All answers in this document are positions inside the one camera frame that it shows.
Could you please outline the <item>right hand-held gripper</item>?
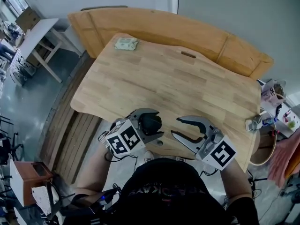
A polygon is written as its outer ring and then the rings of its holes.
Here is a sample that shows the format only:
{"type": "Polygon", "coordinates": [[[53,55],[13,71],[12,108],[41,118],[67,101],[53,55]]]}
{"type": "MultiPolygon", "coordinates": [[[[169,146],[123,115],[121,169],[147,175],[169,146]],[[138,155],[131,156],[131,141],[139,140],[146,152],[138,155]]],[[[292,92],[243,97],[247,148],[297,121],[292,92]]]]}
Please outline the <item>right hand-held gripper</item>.
{"type": "Polygon", "coordinates": [[[228,136],[223,135],[207,118],[189,115],[176,120],[198,127],[202,134],[209,133],[207,136],[192,139],[181,132],[171,131],[176,140],[195,153],[197,160],[215,168],[225,168],[236,157],[237,150],[228,136]]]}

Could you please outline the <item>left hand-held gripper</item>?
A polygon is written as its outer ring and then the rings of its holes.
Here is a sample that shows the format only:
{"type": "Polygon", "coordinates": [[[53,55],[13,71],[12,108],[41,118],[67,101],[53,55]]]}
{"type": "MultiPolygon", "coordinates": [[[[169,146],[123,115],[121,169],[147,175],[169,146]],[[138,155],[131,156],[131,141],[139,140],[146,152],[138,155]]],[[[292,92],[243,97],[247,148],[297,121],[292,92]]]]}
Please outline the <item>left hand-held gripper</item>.
{"type": "Polygon", "coordinates": [[[115,126],[105,136],[105,140],[116,155],[129,155],[143,149],[148,143],[156,146],[164,144],[161,140],[164,135],[162,131],[151,135],[142,132],[142,136],[140,135],[139,118],[143,114],[157,115],[159,111],[152,108],[138,108],[126,118],[118,118],[114,122],[115,126]]]}

